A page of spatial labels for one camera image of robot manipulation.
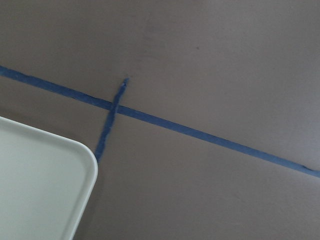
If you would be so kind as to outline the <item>white bear tray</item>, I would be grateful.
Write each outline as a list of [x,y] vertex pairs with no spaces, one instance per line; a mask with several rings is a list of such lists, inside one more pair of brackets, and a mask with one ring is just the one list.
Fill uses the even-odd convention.
[[1,239],[73,239],[97,176],[84,144],[2,117]]

